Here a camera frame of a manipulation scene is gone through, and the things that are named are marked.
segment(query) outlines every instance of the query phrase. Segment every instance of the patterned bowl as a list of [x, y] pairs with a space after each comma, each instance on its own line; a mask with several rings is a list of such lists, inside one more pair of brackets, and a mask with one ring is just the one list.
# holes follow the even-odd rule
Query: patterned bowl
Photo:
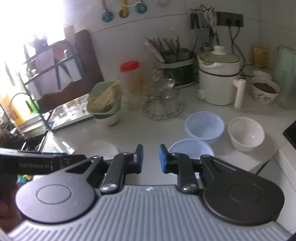
[[[272, 82], [271, 80], [268, 80], [262, 77], [254, 77], [251, 79], [251, 82], [252, 82], [252, 94], [254, 98], [262, 104], [270, 104], [271, 102], [274, 102], [281, 90], [275, 82]], [[266, 83], [269, 86], [271, 86], [276, 91], [276, 93], [271, 94], [261, 89], [258, 89], [254, 86], [254, 83]]]

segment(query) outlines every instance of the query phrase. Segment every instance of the metal screw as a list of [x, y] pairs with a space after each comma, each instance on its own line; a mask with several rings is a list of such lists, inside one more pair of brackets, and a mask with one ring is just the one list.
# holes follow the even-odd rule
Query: metal screw
[[151, 191], [153, 191], [153, 190], [154, 190], [153, 187], [148, 187], [148, 188], [146, 188], [146, 191], [148, 191], [148, 192], [151, 192]]
[[102, 190], [108, 191], [108, 192], [114, 191], [116, 188], [117, 188], [117, 185], [114, 183], [107, 183], [104, 186], [102, 186]]
[[184, 191], [194, 191], [195, 189], [197, 189], [197, 185], [194, 183], [188, 183], [183, 186]]

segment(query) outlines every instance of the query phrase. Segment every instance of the white plate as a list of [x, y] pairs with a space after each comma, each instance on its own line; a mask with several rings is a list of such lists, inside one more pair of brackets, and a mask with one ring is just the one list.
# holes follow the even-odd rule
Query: white plate
[[79, 146], [72, 155], [85, 155], [87, 158], [93, 156], [103, 156], [104, 160], [113, 159], [115, 155], [119, 154], [119, 149], [112, 143], [103, 141], [103, 140], [95, 140], [84, 143]]

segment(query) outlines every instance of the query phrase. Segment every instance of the power outlet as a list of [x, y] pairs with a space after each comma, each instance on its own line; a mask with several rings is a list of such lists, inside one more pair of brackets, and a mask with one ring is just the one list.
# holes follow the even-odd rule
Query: power outlet
[[217, 13], [217, 25], [218, 26], [231, 26], [238, 27], [244, 26], [244, 16], [242, 14], [230, 13], [230, 12], [216, 12]]

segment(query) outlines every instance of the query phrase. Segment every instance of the white pot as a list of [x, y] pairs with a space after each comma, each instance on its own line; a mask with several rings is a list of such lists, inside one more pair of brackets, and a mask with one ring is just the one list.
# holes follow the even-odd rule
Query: white pot
[[199, 54], [198, 63], [198, 97], [214, 105], [235, 102], [234, 107], [240, 108], [246, 81], [239, 79], [239, 57], [227, 53], [223, 46], [214, 46], [214, 51]]

